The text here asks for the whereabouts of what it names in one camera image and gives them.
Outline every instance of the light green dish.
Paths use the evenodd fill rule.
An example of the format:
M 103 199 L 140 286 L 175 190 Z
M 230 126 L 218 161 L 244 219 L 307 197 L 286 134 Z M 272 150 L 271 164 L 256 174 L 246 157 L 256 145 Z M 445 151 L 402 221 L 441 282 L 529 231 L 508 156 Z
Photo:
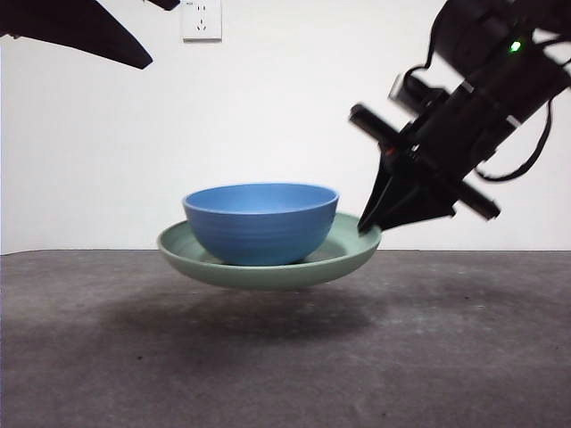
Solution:
M 306 259 L 284 266 L 246 267 L 224 264 L 196 241 L 187 222 L 165 230 L 159 250 L 178 272 L 203 283 L 242 290 L 296 290 L 333 281 L 364 265 L 381 241 L 381 230 L 360 235 L 359 220 L 337 213 L 323 244 Z

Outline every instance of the green led light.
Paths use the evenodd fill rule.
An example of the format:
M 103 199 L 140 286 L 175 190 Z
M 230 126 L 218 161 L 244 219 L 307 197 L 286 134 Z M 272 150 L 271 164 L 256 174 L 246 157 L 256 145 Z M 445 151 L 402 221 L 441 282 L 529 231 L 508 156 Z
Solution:
M 518 51 L 520 51 L 520 50 L 521 50 L 521 48 L 522 48 L 522 46 L 523 46 L 523 45 L 522 45 L 522 43 L 521 43 L 521 42 L 519 42 L 519 41 L 515 41 L 515 42 L 514 42 L 514 43 L 512 43 L 512 44 L 511 44 L 511 46 L 509 47 L 509 51 L 510 51 L 510 52 L 512 52 L 512 53 L 514 54 L 515 52 L 518 52 Z

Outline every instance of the white wall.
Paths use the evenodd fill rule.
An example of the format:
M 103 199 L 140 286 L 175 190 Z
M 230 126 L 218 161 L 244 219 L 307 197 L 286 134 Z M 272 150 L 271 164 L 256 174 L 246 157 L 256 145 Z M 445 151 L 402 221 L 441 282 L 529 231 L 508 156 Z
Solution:
M 348 121 L 363 101 L 401 127 L 395 75 L 426 55 L 443 0 L 227 0 L 224 41 L 183 45 L 179 11 L 102 2 L 155 59 L 140 71 L 69 48 L 0 39 L 2 251 L 154 248 L 184 217 L 183 195 L 213 185 L 333 186 L 359 215 L 378 153 Z M 439 62 L 428 75 L 455 87 Z M 459 206 L 394 229 L 382 248 L 571 250 L 568 94 L 546 153 L 523 179 L 477 183 L 504 209 L 485 223 Z M 486 166 L 507 172 L 533 150 L 542 111 Z

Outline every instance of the gray table surface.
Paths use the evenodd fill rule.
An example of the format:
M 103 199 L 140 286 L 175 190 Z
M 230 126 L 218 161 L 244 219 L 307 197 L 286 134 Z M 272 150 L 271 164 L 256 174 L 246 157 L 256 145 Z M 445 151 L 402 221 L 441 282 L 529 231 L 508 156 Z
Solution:
M 3 428 L 571 427 L 571 253 L 379 251 L 303 292 L 2 257 Z

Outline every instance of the robotic arm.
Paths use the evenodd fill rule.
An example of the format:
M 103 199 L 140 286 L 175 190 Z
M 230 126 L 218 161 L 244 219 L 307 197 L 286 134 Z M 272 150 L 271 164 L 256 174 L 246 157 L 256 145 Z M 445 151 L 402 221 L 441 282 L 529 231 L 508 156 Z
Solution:
M 535 43 L 536 29 L 555 36 Z M 401 132 L 365 106 L 350 120 L 378 141 L 383 154 L 360 230 L 384 230 L 453 216 L 462 201 L 486 219 L 500 214 L 496 204 L 465 183 L 464 177 L 544 104 L 549 115 L 538 148 L 512 174 L 488 177 L 502 182 L 521 177 L 537 161 L 551 127 L 551 101 L 571 86 L 571 77 L 543 49 L 571 41 L 567 0 L 448 0 L 432 29 L 425 65 L 409 70 L 391 98 L 418 115 Z M 452 94 L 414 77 L 440 54 L 465 81 Z
M 169 11 L 178 0 L 151 0 Z M 153 58 L 96 0 L 0 0 L 0 37 L 30 37 L 143 69 Z

